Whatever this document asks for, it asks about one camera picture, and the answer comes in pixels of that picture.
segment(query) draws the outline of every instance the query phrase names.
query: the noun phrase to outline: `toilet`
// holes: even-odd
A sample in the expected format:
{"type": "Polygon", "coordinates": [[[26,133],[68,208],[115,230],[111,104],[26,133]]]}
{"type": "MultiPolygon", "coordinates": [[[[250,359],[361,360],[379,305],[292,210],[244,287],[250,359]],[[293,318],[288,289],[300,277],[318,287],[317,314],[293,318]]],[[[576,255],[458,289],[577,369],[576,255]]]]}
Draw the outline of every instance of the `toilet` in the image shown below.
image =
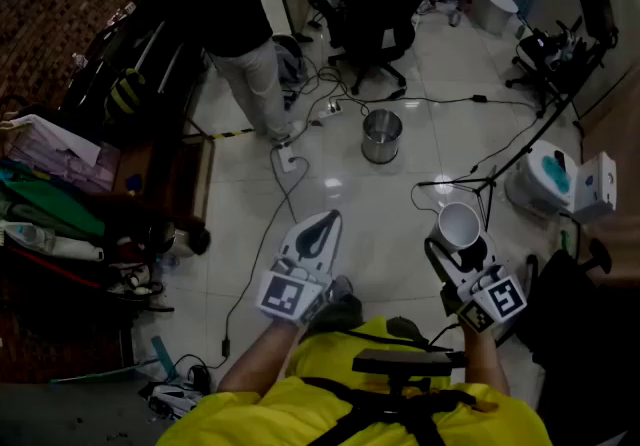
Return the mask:
{"type": "Polygon", "coordinates": [[[513,0],[473,0],[473,16],[487,32],[502,35],[511,16],[518,13],[513,0]]]}

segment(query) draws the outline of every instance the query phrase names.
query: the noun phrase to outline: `black strap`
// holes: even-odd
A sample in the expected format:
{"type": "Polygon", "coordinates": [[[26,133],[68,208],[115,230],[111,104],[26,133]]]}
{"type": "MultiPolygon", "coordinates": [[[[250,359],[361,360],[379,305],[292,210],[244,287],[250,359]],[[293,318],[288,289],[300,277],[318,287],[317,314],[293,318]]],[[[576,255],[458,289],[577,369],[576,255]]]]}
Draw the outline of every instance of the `black strap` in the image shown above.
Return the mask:
{"type": "Polygon", "coordinates": [[[440,391],[413,398],[391,394],[370,393],[350,389],[334,380],[305,377],[309,384],[333,393],[353,408],[341,417],[329,431],[309,446],[338,446],[374,423],[400,423],[413,434],[420,446],[444,446],[432,419],[436,412],[452,412],[458,403],[473,405],[476,399],[463,391],[440,391]]]}
{"type": "Polygon", "coordinates": [[[355,338],[367,339],[369,341],[381,343],[384,345],[411,346],[413,348],[424,350],[425,352],[453,352],[453,349],[451,348],[442,348],[439,346],[430,345],[429,341],[427,341],[426,339],[424,341],[411,341],[408,339],[381,338],[379,336],[372,336],[371,334],[365,334],[364,332],[355,332],[353,330],[340,330],[336,332],[340,332],[341,334],[346,334],[348,336],[353,336],[355,338]]]}

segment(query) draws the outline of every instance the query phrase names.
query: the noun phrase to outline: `white cup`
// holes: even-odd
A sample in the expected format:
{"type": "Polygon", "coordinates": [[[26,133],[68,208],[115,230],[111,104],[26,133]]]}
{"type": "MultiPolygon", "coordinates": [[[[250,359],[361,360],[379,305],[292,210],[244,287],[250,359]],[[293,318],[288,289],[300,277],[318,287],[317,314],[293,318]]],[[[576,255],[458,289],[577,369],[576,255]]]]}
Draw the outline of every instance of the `white cup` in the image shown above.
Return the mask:
{"type": "Polygon", "coordinates": [[[429,238],[439,242],[447,251],[471,247],[480,236],[480,220],[473,208],[462,203],[447,204],[438,214],[429,238]]]}

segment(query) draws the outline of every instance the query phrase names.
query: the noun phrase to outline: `white pants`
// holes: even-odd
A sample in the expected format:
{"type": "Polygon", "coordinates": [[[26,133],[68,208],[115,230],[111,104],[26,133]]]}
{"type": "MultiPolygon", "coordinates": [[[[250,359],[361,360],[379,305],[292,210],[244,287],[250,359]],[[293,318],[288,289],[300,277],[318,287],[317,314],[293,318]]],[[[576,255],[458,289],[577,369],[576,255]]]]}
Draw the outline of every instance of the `white pants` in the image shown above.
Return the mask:
{"type": "Polygon", "coordinates": [[[214,57],[220,74],[229,80],[233,97],[259,135],[275,139],[289,134],[273,41],[239,57],[214,57]]]}

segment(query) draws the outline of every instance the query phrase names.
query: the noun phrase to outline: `yellow black tape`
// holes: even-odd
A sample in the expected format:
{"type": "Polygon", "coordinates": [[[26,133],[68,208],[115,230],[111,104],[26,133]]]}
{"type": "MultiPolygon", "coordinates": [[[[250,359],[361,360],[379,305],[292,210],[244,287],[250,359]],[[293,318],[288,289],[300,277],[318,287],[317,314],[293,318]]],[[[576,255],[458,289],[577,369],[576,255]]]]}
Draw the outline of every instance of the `yellow black tape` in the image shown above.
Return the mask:
{"type": "Polygon", "coordinates": [[[211,137],[214,140],[220,140],[222,138],[231,138],[231,137],[237,137],[239,135],[244,135],[245,133],[252,133],[256,130],[254,130],[253,128],[247,128],[246,130],[240,130],[240,131],[228,131],[226,133],[218,133],[217,135],[211,135],[211,137]]]}

